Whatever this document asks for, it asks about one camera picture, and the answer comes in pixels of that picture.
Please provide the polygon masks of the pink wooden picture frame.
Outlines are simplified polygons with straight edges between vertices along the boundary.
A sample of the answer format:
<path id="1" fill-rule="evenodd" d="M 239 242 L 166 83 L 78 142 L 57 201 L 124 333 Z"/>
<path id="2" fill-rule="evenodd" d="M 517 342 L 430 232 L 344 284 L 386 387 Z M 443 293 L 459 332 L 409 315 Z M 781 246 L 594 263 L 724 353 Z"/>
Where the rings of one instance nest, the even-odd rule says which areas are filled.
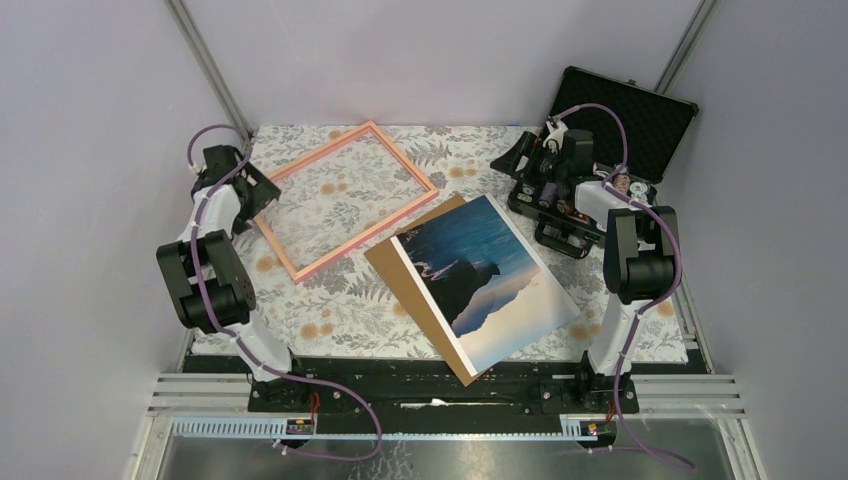
<path id="1" fill-rule="evenodd" d="M 438 188 L 373 121 L 365 122 L 352 130 L 340 134 L 329 143 L 301 156 L 297 160 L 269 174 L 268 178 L 272 182 L 283 181 L 297 172 L 311 166 L 315 162 L 318 162 L 330 154 L 342 149 L 343 147 L 354 143 L 359 138 L 368 135 L 371 135 L 376 139 L 376 144 L 388 152 L 391 158 L 423 189 L 423 193 L 414 200 L 411 200 L 400 207 L 397 211 L 385 215 L 382 219 L 375 221 L 371 226 L 368 226 L 356 236 L 345 241 L 340 246 L 337 246 L 333 250 L 316 259 L 314 262 L 300 269 L 295 266 L 295 262 L 289 256 L 280 237 L 274 232 L 270 222 L 266 219 L 266 216 L 269 216 L 269 213 L 259 215 L 255 219 L 256 226 L 267 240 L 271 249 L 277 255 L 279 261 L 289 273 L 295 284 L 304 282 L 307 278 L 336 261 L 339 257 L 342 257 L 352 249 L 360 246 L 366 240 L 371 239 L 376 234 L 384 231 L 395 224 L 398 220 L 406 217 L 438 196 Z"/>

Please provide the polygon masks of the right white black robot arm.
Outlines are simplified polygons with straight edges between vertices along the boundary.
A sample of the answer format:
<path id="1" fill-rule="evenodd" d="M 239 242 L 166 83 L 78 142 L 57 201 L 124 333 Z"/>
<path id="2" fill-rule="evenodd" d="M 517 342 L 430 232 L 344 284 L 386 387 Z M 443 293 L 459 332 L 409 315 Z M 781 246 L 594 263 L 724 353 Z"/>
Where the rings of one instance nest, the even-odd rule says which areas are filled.
<path id="1" fill-rule="evenodd" d="M 516 185 L 510 210 L 535 221 L 535 240 L 574 259 L 603 248 L 603 280 L 610 298 L 599 337 L 584 352 L 571 383 L 575 402 L 597 412 L 613 394 L 625 393 L 630 346 L 638 314 L 663 301 L 680 280 L 676 213 L 650 207 L 602 180 L 605 168 L 593 160 L 593 135 L 559 130 L 546 138 L 521 135 L 493 170 Z"/>

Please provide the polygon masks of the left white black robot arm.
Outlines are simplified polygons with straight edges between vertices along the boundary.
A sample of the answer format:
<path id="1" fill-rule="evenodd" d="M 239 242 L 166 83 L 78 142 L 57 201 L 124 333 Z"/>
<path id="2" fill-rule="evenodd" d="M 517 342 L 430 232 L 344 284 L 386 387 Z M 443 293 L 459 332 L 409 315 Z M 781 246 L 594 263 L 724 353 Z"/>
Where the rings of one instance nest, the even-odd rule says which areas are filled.
<path id="1" fill-rule="evenodd" d="M 209 147 L 203 154 L 188 224 L 176 241 L 156 251 L 170 300 L 185 328 L 222 335 L 254 380 L 275 380 L 271 395 L 282 408 L 299 410 L 311 387 L 290 373 L 292 353 L 261 320 L 252 280 L 233 245 L 280 191 L 233 146 Z"/>

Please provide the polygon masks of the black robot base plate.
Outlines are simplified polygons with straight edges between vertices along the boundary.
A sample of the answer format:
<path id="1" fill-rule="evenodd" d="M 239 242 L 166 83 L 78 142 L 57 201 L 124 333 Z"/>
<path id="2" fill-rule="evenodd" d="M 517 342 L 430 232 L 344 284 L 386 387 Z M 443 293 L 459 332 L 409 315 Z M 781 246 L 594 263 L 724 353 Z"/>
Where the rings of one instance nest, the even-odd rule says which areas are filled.
<path id="1" fill-rule="evenodd" d="M 304 414 L 320 434 L 554 433 L 562 414 L 606 418 L 612 383 L 581 362 L 502 362 L 470 385 L 432 360 L 300 357 L 306 382 L 249 380 L 250 413 Z"/>

